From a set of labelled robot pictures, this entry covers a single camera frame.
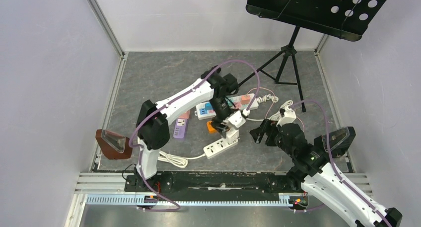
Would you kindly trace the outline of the blue plug adapter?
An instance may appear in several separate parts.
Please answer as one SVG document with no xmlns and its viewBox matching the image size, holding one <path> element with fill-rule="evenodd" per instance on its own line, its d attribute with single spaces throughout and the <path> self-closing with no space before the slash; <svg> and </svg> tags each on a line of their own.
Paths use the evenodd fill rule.
<svg viewBox="0 0 421 227">
<path fill-rule="evenodd" d="M 213 107 L 210 104 L 210 102 L 206 102 L 206 103 L 204 103 L 204 109 L 205 110 L 213 110 Z"/>
</svg>

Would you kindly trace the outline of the salmon pink usb charger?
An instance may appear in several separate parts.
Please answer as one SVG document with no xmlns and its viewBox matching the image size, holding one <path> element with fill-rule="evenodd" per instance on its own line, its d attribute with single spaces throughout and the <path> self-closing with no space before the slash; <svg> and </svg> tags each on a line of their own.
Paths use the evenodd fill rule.
<svg viewBox="0 0 421 227">
<path fill-rule="evenodd" d="M 249 103 L 250 103 L 250 101 L 251 101 L 251 96 L 250 96 L 250 95 L 242 95 L 242 96 L 240 97 L 240 103 L 241 103 L 242 105 L 247 105 L 247 104 L 249 104 Z"/>
</svg>

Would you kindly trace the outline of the white cube socket adapter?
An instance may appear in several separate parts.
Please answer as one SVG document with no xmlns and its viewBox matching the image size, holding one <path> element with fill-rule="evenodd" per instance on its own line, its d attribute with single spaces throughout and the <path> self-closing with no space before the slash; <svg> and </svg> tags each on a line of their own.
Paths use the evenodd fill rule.
<svg viewBox="0 0 421 227">
<path fill-rule="evenodd" d="M 230 144 L 239 138 L 239 130 L 236 127 L 230 127 L 226 132 L 225 140 Z"/>
</svg>

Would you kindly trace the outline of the pink cube socket adapter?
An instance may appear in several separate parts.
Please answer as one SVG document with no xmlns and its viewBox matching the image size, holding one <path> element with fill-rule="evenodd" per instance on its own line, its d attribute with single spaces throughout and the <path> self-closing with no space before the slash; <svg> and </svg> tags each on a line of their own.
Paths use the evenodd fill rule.
<svg viewBox="0 0 421 227">
<path fill-rule="evenodd" d="M 186 111 L 186 112 L 182 113 L 182 114 L 179 116 L 179 119 L 189 119 L 189 118 L 190 118 L 190 113 L 191 113 L 191 110 L 188 110 L 188 111 Z"/>
</svg>

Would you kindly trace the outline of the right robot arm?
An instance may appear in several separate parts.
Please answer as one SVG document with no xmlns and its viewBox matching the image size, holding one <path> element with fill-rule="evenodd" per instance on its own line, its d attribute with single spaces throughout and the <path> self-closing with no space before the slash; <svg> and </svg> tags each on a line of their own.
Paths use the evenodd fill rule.
<svg viewBox="0 0 421 227">
<path fill-rule="evenodd" d="M 302 190 L 315 196 L 349 226 L 400 225 L 403 215 L 399 210 L 386 208 L 367 196 L 330 162 L 322 145 L 307 142 L 298 124 L 277 126 L 273 121 L 264 120 L 250 135 L 256 143 L 266 135 L 265 145 L 278 147 L 291 157 L 294 166 L 286 174 L 290 190 Z"/>
</svg>

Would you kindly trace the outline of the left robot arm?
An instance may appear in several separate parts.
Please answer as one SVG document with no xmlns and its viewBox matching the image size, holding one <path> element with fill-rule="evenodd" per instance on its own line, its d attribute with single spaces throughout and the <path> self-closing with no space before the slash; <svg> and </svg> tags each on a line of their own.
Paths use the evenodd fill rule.
<svg viewBox="0 0 421 227">
<path fill-rule="evenodd" d="M 147 100 L 142 104 L 130 144 L 140 149 L 136 165 L 140 174 L 137 186 L 143 191 L 151 191 L 155 187 L 159 152 L 170 139 L 169 125 L 196 105 L 210 102 L 216 114 L 212 126 L 222 140 L 227 144 L 238 140 L 238 129 L 245 121 L 240 110 L 230 108 L 226 100 L 227 95 L 238 92 L 238 81 L 232 74 L 221 76 L 219 73 L 220 69 L 214 67 L 172 97 L 156 103 Z"/>
</svg>

